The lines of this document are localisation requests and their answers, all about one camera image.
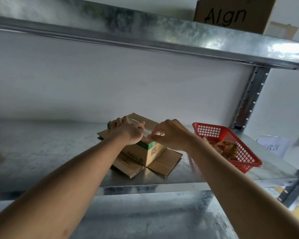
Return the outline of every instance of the metal shelf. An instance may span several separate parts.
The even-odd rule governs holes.
[[[299,42],[89,1],[53,1],[63,15],[47,19],[51,6],[29,5],[2,14],[0,30],[299,70]]]
[[[0,120],[0,200],[12,200],[54,169],[100,142],[97,132],[106,124],[4,121]],[[235,130],[240,139],[263,161],[246,175],[262,187],[291,185],[296,169],[247,135]],[[96,195],[183,192],[209,190],[195,163],[183,158],[167,178],[145,168],[130,179],[112,168]]]

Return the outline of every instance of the hand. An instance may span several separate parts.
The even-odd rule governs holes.
[[[129,123],[128,117],[117,118],[112,121],[111,136],[122,136],[126,145],[138,143],[144,135],[145,122]]]
[[[168,148],[174,150],[186,151],[191,140],[196,138],[195,134],[190,132],[178,120],[166,120],[155,127],[149,138]]]

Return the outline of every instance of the qr code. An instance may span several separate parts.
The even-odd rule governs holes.
[[[150,155],[151,156],[153,156],[153,154],[156,153],[156,147],[157,146],[153,147],[152,150],[150,151]]]

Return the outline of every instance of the person's left hand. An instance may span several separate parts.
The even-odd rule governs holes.
[[[128,117],[117,118],[112,121],[110,136],[122,136],[126,145],[138,143],[144,134],[145,122],[129,123]]]

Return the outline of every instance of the mesh basket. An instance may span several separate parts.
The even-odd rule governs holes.
[[[210,144],[216,144],[224,140],[237,144],[238,153],[235,159],[228,161],[244,174],[253,167],[262,166],[262,161],[229,128],[197,122],[193,123],[193,128],[197,136],[207,138]]]

